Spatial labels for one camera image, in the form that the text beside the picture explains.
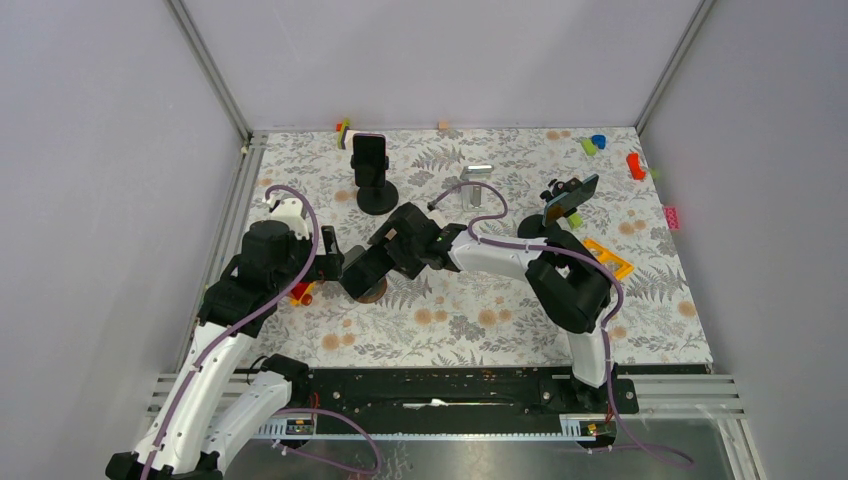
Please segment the black smartphone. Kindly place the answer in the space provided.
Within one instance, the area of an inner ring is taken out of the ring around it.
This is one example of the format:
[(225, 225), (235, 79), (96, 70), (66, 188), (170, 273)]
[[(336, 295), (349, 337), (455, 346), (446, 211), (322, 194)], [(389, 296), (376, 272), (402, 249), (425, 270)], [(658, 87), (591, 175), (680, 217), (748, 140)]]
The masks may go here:
[(357, 245), (345, 254), (343, 274), (339, 284), (349, 295), (348, 291), (351, 287), (357, 285), (369, 287), (380, 278), (386, 277), (392, 268), (393, 261), (384, 248), (371, 246), (365, 249)]

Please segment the blue-edged smartphone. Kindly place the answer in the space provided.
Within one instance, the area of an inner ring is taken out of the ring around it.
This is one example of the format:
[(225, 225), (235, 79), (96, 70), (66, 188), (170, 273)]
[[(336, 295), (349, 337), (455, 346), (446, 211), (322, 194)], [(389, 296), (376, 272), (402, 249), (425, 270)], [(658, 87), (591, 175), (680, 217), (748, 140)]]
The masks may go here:
[(593, 197), (598, 181), (597, 174), (589, 175), (584, 180), (577, 177), (551, 180), (548, 188), (540, 194), (544, 202), (541, 225), (549, 227), (560, 218), (574, 214), (580, 205)]

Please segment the black round-base phone stand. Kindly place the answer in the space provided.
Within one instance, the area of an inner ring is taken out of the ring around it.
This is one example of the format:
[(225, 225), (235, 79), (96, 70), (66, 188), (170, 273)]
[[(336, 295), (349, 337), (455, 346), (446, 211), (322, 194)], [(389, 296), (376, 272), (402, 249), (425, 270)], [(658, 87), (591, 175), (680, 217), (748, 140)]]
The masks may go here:
[(567, 181), (553, 179), (548, 184), (548, 188), (540, 194), (540, 198), (545, 203), (543, 212), (525, 217), (518, 226), (517, 236), (521, 239), (553, 238), (556, 246), (574, 250), (578, 244), (576, 237), (560, 227), (558, 220), (575, 214), (577, 208), (566, 210), (558, 198), (563, 195), (568, 196), (580, 185), (581, 181), (576, 177)]

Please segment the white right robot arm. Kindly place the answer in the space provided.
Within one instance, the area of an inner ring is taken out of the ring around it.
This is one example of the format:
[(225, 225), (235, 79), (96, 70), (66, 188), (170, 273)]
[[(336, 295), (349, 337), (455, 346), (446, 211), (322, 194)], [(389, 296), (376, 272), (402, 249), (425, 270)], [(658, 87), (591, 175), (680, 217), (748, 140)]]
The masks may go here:
[(440, 222), (435, 211), (406, 203), (369, 238), (367, 252), (376, 257), (381, 274), (394, 270), (412, 279), (430, 268), (525, 282), (547, 318), (568, 336), (577, 405), (597, 412), (612, 400), (601, 316), (620, 285), (572, 234), (483, 235), (473, 224)]

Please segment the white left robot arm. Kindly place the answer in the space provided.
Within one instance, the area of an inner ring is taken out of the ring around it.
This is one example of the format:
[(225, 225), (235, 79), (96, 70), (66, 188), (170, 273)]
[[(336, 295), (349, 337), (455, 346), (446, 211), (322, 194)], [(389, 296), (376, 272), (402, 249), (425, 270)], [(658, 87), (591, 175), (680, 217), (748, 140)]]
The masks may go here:
[(109, 460), (109, 479), (221, 479), (239, 450), (278, 408), (296, 411), (309, 401), (305, 364), (286, 360), (258, 375), (259, 387), (243, 394), (222, 416), (219, 401), (241, 359), (279, 302), (307, 279), (332, 279), (341, 254), (331, 228), (320, 228), (299, 194), (270, 199), (269, 216), (253, 223), (241, 249), (207, 288), (189, 352), (161, 410), (128, 452)]

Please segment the grey stand on wooden base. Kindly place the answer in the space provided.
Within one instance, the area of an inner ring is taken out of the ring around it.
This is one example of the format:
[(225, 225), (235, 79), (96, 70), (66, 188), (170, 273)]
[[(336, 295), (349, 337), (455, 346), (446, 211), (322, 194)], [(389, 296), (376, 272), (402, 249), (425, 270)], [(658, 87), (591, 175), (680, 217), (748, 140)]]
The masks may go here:
[(388, 282), (386, 277), (380, 278), (376, 283), (369, 287), (357, 285), (351, 287), (348, 291), (353, 300), (362, 304), (372, 304), (379, 301), (387, 292)]

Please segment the black phone stand with phone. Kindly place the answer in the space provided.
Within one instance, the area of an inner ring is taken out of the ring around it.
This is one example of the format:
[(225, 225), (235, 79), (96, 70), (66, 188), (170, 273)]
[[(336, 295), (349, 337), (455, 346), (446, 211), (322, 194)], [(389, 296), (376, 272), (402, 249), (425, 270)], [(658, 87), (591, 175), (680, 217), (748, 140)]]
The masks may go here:
[(362, 212), (383, 215), (397, 206), (397, 188), (386, 178), (389, 157), (383, 135), (357, 133), (352, 137), (351, 168), (358, 188), (356, 201)]

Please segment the silver metal phone stand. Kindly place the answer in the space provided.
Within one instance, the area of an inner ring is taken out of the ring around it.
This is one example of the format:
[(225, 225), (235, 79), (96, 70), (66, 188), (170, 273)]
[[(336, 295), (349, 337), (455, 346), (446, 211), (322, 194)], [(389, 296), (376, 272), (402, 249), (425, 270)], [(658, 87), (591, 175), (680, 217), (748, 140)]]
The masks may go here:
[(460, 188), (462, 209), (479, 211), (483, 207), (483, 183), (486, 183), (494, 171), (491, 164), (465, 166), (460, 174), (463, 186)]

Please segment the red toy car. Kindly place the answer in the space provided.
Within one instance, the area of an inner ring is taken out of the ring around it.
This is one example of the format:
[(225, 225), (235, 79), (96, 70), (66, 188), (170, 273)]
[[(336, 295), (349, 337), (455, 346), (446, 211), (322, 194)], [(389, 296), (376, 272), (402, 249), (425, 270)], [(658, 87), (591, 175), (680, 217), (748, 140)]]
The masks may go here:
[(289, 302), (293, 306), (309, 306), (313, 302), (311, 294), (315, 286), (314, 282), (300, 282), (288, 294)]

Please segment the purple-edged smartphone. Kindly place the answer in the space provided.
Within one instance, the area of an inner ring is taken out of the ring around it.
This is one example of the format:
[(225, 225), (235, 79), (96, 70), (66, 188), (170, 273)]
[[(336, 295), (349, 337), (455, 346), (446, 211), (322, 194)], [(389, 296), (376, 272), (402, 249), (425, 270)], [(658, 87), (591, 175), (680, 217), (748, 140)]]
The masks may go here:
[(388, 169), (386, 138), (381, 134), (355, 134), (352, 137), (351, 168), (358, 187), (384, 187)]

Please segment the stacked coloured blocks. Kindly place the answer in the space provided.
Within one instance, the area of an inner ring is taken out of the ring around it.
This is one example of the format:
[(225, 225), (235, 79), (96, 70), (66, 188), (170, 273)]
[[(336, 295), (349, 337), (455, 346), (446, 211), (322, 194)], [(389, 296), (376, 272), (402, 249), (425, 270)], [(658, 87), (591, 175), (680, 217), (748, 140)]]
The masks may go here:
[(336, 145), (339, 149), (346, 149), (347, 135), (350, 130), (350, 119), (345, 117), (341, 122), (336, 124)]

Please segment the green toy block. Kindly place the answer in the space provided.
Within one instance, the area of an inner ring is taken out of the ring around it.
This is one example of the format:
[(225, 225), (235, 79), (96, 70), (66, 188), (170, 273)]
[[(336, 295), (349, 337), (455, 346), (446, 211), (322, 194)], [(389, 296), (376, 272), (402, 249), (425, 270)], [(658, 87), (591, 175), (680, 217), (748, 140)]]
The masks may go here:
[(581, 215), (577, 212), (568, 216), (566, 218), (566, 222), (567, 222), (569, 228), (572, 229), (572, 230), (579, 229), (584, 224)]

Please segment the floral patterned mat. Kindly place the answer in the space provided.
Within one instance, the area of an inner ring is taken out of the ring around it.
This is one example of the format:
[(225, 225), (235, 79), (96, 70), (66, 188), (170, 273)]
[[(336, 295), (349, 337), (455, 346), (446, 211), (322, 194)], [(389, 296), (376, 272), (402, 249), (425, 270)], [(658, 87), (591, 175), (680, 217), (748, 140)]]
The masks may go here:
[[(634, 266), (622, 283), (622, 310), (609, 322), (621, 364), (708, 365), (713, 355), (693, 302), (672, 233), (651, 179), (631, 177), (626, 157), (642, 153), (633, 128), (601, 130), (606, 148), (585, 154), (592, 128), (394, 130), (386, 133), (388, 178), (402, 202), (436, 200), (450, 222), (475, 222), (483, 235), (515, 234), (542, 210), (552, 179), (599, 176), (595, 195), (580, 207), (590, 238)], [(483, 207), (464, 211), (460, 174), (491, 164)], [(247, 360), (280, 353), (312, 366), (564, 365), (565, 332), (544, 314), (523, 282), (486, 273), (425, 269), (409, 280), (388, 278), (376, 303), (353, 301), (336, 283), (312, 290), (309, 306), (280, 305)]]

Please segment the lime green block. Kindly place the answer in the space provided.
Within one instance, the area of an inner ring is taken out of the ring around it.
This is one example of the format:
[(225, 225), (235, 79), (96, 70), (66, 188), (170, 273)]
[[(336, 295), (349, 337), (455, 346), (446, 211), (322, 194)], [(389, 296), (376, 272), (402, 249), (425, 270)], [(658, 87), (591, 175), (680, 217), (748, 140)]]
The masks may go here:
[(597, 154), (597, 147), (595, 146), (591, 138), (582, 138), (580, 140), (580, 144), (586, 155), (594, 156)]

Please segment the blue heart block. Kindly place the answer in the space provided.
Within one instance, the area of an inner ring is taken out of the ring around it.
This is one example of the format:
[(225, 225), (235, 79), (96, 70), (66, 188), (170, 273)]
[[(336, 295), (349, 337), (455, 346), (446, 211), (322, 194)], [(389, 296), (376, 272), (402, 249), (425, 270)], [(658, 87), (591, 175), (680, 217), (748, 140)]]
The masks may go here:
[(605, 135), (593, 135), (590, 140), (597, 149), (603, 150), (606, 148), (607, 139)]

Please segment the red curved block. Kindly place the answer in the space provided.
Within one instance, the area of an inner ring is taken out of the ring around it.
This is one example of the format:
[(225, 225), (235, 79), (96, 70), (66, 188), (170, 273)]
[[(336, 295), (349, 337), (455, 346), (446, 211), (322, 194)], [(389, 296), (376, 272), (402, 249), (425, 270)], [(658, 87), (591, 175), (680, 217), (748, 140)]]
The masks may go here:
[(626, 157), (626, 163), (634, 180), (641, 181), (646, 178), (647, 172), (643, 169), (640, 155), (637, 152), (629, 153)]

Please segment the pink lego brick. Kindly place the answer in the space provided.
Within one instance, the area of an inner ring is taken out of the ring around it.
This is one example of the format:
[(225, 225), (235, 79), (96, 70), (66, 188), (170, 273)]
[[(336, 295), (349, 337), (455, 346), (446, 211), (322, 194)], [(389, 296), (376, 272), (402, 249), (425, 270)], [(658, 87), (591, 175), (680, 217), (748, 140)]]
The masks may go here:
[(673, 206), (664, 206), (663, 213), (671, 231), (679, 231), (681, 229), (680, 218), (677, 209)]

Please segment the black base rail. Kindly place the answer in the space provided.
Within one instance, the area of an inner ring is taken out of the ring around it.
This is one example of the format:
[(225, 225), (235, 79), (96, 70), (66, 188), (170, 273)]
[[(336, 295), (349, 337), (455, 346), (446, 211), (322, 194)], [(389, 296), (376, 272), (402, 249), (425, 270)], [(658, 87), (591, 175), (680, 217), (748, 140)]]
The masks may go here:
[(294, 382), (289, 408), (313, 408), (320, 435), (553, 434), (563, 416), (636, 414), (634, 383), (587, 387), (568, 366), (313, 369)]

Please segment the yellow triangular plastic frame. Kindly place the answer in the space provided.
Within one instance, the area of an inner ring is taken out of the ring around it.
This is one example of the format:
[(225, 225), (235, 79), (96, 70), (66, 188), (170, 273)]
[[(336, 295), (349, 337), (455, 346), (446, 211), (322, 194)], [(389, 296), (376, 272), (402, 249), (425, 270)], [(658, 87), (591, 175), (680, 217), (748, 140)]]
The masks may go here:
[(583, 245), (617, 280), (621, 281), (625, 279), (634, 271), (634, 266), (631, 263), (595, 240), (586, 238), (583, 240)]

